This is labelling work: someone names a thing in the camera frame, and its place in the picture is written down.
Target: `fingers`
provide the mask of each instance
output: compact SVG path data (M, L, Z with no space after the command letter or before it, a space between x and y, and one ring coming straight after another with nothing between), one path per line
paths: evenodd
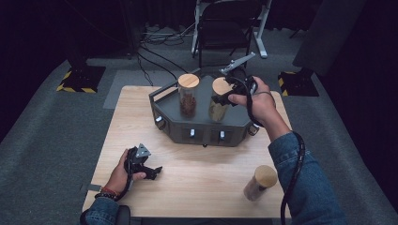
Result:
M132 180L136 181L136 180L142 180L146 177L146 173L144 172L138 172L132 175Z
M246 106L246 96L231 94L228 96L228 100L237 105Z
M257 83L257 86L258 86L257 91L259 91L260 89L264 90L264 91L269 91L268 85L266 85L264 83L264 81L261 80L261 78L259 78L259 77L253 77L253 78L254 78L255 82Z
M129 149L126 149L124 151L123 155L120 157L119 165L124 165L124 161L126 160L128 153L129 153Z

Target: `cork lid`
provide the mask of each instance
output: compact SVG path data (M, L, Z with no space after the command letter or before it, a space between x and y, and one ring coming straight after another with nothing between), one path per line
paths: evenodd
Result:
M199 84L199 78L191 73L182 74L178 78L178 84L182 87L193 88Z
M232 85L225 81L224 77L217 78L213 82L213 90L214 92L221 96L232 90Z
M262 165L255 169L255 180L264 188L271 188L278 181L278 175L275 170L269 166Z

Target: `bracelet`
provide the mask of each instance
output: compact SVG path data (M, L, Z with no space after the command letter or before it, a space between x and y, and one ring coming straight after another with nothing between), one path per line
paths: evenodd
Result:
M100 192L112 193L112 194L115 195L115 196L119 196L119 195L120 195L120 193L118 193L117 191L111 190L111 189L109 189L109 188L107 188L107 187L101 187L101 188L100 188Z
M260 95L260 94L267 94L267 95L270 95L270 96L272 97L272 100L274 101L274 106L275 106L275 108L276 108L276 101L275 101L275 98L273 97L273 95L272 95L270 92L267 92L267 91L257 92L257 93L254 93L254 96Z
M108 198L108 199L112 199L115 200L116 196L110 193L98 193L96 194L95 198L99 198L99 197L103 197L103 198Z

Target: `right hand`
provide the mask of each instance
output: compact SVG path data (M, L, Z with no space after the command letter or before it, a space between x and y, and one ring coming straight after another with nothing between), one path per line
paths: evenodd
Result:
M255 82L258 85L257 91L255 93L260 92L270 92L269 86L266 85L260 78L253 77ZM260 95L252 96L253 106L252 106L252 113L255 119L258 120L263 126L265 126L265 120L267 119L267 115L271 113L278 113L275 110L274 101L272 97L268 94L260 94ZM246 107L246 96L231 94L228 96L228 100L232 101L235 104L242 105Z
M260 93L264 91L269 92L268 85L266 85L258 77L253 78L258 85L257 91L255 93ZM280 136L290 132L290 128L287 126L281 115L275 109L272 97L265 93L259 95L256 95L255 93L252 96L252 113L254 118L258 120L258 122L260 122L267 130L270 140L274 141ZM246 96L232 94L228 96L228 100L246 107Z

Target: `cylindrical container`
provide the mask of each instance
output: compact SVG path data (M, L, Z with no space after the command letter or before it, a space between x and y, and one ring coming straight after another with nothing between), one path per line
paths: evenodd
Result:
M267 188L273 187L278 181L278 175L274 169L262 165L255 169L253 178L243 189L246 198L252 202L258 200Z
M223 94L232 90L232 86L225 81L225 78L220 77L214 80L213 82L213 96L222 96ZM210 106L208 107L208 115L213 121L220 122L223 120L226 110L228 109L228 105L221 105L220 103L215 103L210 100Z
M195 89L198 84L199 78L194 74L183 74L178 78L179 109L185 117L195 116Z

